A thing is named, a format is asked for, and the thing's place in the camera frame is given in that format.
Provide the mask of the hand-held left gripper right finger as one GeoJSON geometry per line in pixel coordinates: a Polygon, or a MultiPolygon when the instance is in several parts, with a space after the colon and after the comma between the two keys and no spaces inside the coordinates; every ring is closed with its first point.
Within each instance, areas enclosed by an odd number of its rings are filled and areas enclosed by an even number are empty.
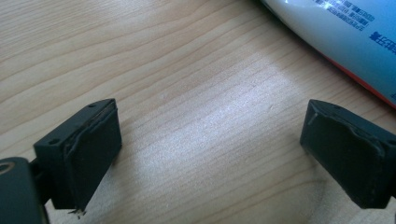
{"type": "Polygon", "coordinates": [[[300,144],[363,209],[396,198],[396,134],[347,109],[308,102],[300,144]]]}

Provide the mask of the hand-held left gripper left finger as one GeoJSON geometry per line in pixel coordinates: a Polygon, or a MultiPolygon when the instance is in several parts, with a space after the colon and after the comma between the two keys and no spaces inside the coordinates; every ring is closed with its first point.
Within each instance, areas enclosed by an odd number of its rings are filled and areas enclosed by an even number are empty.
{"type": "Polygon", "coordinates": [[[34,144],[57,209],[83,211],[122,146],[114,99],[84,106],[34,144]]]}

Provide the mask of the white and blue toothpaste tube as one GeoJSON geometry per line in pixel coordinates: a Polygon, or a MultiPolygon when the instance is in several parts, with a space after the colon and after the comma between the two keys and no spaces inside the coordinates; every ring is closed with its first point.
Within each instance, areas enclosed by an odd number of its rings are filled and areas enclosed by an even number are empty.
{"type": "Polygon", "coordinates": [[[284,24],[396,108],[396,0],[261,0],[284,24]]]}

